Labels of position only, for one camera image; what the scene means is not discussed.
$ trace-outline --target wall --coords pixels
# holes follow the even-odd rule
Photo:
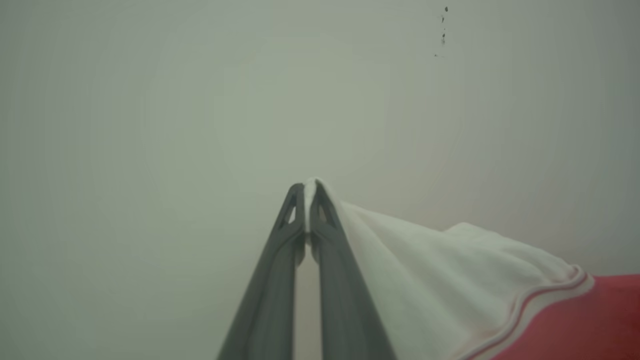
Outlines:
[[[638,15],[0,1],[0,357],[211,359],[308,176],[435,229],[640,271]]]

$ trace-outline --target white fabric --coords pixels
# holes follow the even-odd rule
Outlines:
[[[434,231],[341,202],[318,178],[307,181],[305,198],[313,199],[316,181],[336,207],[401,360],[469,359],[485,347],[496,352],[544,306],[593,284],[579,266],[480,227]],[[555,294],[525,301],[547,290]]]

